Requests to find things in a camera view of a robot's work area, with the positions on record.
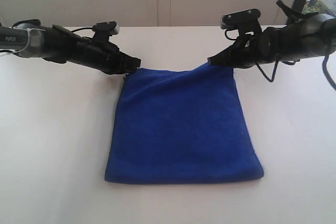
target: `table surface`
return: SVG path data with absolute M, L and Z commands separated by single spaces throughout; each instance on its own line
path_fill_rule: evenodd
M 175 71 L 231 43 L 218 27 L 121 28 L 111 41 L 144 68 Z M 122 76 L 0 57 L 0 223 L 335 223 L 336 93 L 321 63 L 280 64 L 274 83 L 235 70 L 264 178 L 138 186 L 103 179 Z M 336 57 L 329 70 L 336 78 Z

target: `white table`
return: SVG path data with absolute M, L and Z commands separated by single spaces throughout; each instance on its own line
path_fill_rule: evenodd
M 219 27 L 122 28 L 112 41 L 167 70 L 230 45 Z M 264 178 L 137 186 L 103 179 L 121 76 L 0 57 L 0 223 L 336 223 L 336 93 L 321 63 L 280 64 L 273 84 L 235 70 Z M 336 78 L 336 55 L 329 70 Z

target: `blue towel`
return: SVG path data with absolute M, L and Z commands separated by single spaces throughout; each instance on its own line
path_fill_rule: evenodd
M 139 69 L 125 78 L 105 180 L 206 184 L 263 177 L 233 69 Z

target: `microfiber towel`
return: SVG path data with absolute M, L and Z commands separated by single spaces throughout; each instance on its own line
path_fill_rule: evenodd
M 139 69 L 119 97 L 105 180 L 207 184 L 263 177 L 233 69 Z

